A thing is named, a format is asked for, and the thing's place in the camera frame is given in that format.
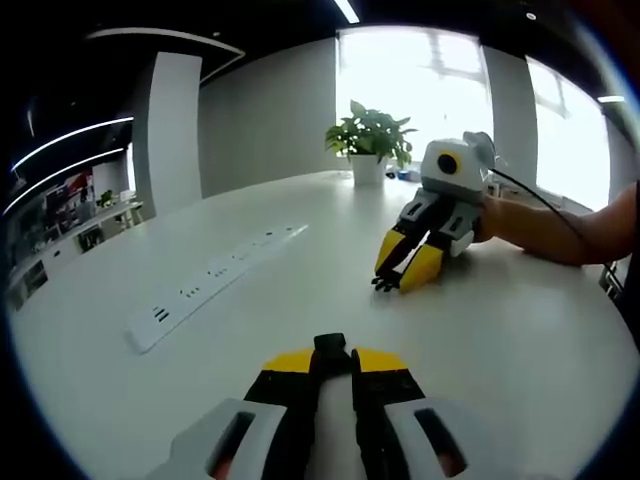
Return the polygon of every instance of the human arm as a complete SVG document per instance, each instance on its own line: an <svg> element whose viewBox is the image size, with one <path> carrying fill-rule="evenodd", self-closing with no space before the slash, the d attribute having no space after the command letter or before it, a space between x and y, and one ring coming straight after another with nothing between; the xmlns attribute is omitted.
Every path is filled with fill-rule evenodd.
<svg viewBox="0 0 640 480"><path fill-rule="evenodd" d="M476 241L496 236L534 255L568 265L611 262L631 253L636 185L626 188L598 212L583 216L561 213L583 239L547 208L486 197Z"/></svg>

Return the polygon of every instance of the white table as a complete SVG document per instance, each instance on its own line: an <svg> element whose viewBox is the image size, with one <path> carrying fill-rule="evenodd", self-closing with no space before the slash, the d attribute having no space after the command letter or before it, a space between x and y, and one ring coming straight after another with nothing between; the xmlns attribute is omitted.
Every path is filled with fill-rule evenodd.
<svg viewBox="0 0 640 480"><path fill-rule="evenodd" d="M64 447L92 478L141 475L166 460L177 433L242 398L266 360L344 332L348 347L399 353L427 395L466 407L503 461L576 474L640 366L622 319L579 269L499 240L472 246L437 284L374 293L380 241L415 188L354 190L346 172L262 184L148 221L69 265L11 319ZM167 283L284 224L309 228L147 354L125 343L131 313ZM364 478L348 379L325 387L318 415L308 478Z"/></svg>

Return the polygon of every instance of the black cable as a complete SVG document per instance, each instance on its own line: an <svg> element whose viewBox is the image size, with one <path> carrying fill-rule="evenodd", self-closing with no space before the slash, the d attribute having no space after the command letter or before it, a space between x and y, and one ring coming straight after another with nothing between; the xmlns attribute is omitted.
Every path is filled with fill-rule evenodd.
<svg viewBox="0 0 640 480"><path fill-rule="evenodd" d="M496 170L495 168L490 168L490 171L492 171L493 173L506 178L507 180L509 180L510 182L515 183L517 186L519 186L520 188L526 190L527 192L529 192L531 195L533 195L538 201L542 202L542 204L547 207L549 210L551 210L553 213L555 213L560 220L562 220L564 222L564 224L569 227L569 229L576 234L576 236L582 240L585 245L589 248L593 248L595 249L595 247L591 244L591 242L589 242L589 240L587 240L585 238L585 236L582 234L582 232L580 232L580 230L578 230L569 220L566 219L566 217L564 215L562 215L562 213L560 213L558 211L558 209L556 209L553 205L551 205L549 202L547 202L540 194L538 194L537 192L535 192L534 190L532 190L531 188L527 187L524 183L519 182L518 180L516 180L515 178L507 175L506 173L501 172L500 170ZM620 283L620 280L618 280L618 277L616 277L615 273L613 273L613 270L611 269L611 267L609 265L607 265L606 263L603 263L602 266L605 268L605 270L607 271L607 273L611 276L611 279L616 283L616 285L618 286L618 288L620 289L620 291L623 290L622 287L622 283Z"/></svg>

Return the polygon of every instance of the white robot head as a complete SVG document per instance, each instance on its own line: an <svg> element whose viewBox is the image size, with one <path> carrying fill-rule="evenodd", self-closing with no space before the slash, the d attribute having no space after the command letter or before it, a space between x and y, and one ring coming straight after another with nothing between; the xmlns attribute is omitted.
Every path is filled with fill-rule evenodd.
<svg viewBox="0 0 640 480"><path fill-rule="evenodd" d="M465 132L462 138L434 140L427 145L420 167L426 190L441 182L473 192L484 189L487 170L495 165L493 141L484 132Z"/></svg>

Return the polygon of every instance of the white flower pot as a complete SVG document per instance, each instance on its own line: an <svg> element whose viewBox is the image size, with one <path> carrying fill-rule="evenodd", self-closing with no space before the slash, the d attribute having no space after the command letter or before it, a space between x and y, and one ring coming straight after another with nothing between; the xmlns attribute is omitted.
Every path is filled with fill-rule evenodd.
<svg viewBox="0 0 640 480"><path fill-rule="evenodd" d="M353 182L355 185L382 185L387 159L378 162L375 155L351 155Z"/></svg>

